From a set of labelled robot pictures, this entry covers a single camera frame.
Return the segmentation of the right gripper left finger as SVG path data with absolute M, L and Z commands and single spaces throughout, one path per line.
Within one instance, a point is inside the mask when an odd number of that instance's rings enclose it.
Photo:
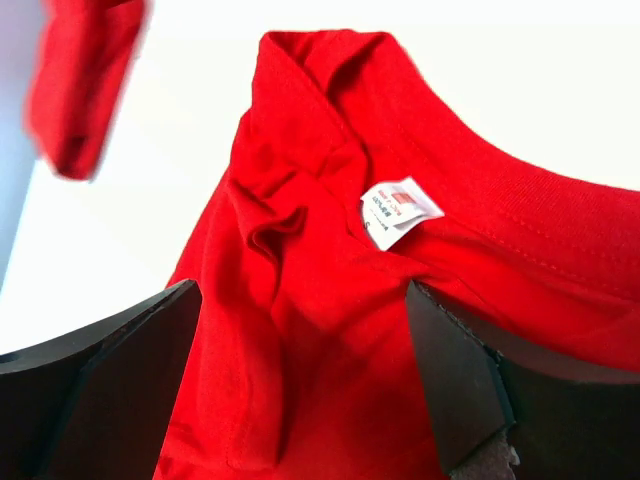
M 1 357 L 4 479 L 154 475 L 201 306 L 181 281 L 120 313 Z

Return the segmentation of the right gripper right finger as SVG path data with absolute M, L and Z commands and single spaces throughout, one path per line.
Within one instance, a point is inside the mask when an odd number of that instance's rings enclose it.
M 447 477 L 638 477 L 636 373 L 529 342 L 418 282 L 406 307 Z

